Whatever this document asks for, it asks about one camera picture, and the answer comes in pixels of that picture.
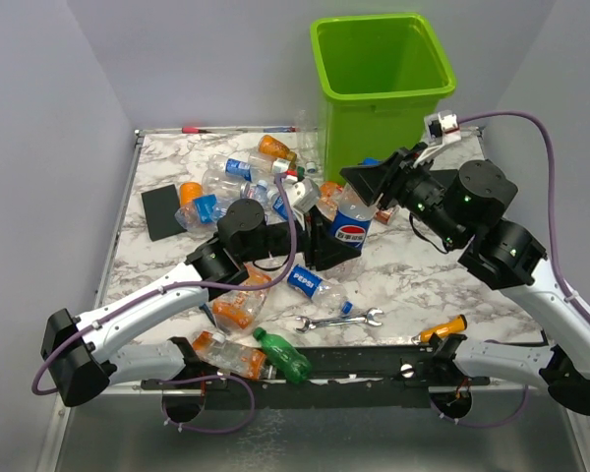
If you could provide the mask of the blue label water bottle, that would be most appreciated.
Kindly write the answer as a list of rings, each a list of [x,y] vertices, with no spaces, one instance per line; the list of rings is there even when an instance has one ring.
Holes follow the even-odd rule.
[[[269,208],[283,221],[288,220],[286,204],[277,190],[269,190],[267,193]]]

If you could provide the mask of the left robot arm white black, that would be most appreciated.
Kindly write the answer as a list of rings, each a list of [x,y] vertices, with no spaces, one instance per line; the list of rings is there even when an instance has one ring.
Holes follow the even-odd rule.
[[[230,291],[246,291],[246,265],[270,256],[292,263],[301,253],[307,267],[326,270],[360,256],[359,248],[329,232],[316,208],[304,220],[268,224],[260,203],[234,202],[206,242],[150,285],[129,296],[79,315],[61,309],[46,322],[41,344],[42,367],[32,391],[49,374],[68,407],[85,404],[118,383],[157,379],[183,388],[197,376],[186,341],[134,346],[140,334],[174,315],[197,308]]]

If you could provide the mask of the large orange label bottle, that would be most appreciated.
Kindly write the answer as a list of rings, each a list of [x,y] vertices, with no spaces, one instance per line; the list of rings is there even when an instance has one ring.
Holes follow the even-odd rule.
[[[317,208],[329,221],[333,221],[336,216],[342,191],[342,186],[331,181],[326,181],[320,186],[321,197],[317,202]]]

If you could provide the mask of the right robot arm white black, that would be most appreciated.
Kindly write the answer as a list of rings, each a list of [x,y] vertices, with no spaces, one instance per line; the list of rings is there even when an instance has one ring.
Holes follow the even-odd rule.
[[[566,409],[590,416],[590,313],[552,271],[545,247],[522,225],[504,218],[517,187],[487,160],[435,170],[418,159],[423,144],[401,148],[383,162],[341,169],[367,206],[400,206],[441,238],[459,263],[524,310],[550,337],[544,345],[476,341],[452,335],[439,342],[434,377],[496,378],[546,391]]]

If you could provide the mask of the large Pepsi bottle blue label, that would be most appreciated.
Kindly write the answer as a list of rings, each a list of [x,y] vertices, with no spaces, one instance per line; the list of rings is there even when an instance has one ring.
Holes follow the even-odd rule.
[[[375,205],[364,204],[356,191],[346,184],[338,199],[337,211],[328,234],[348,246],[361,250],[377,211]]]

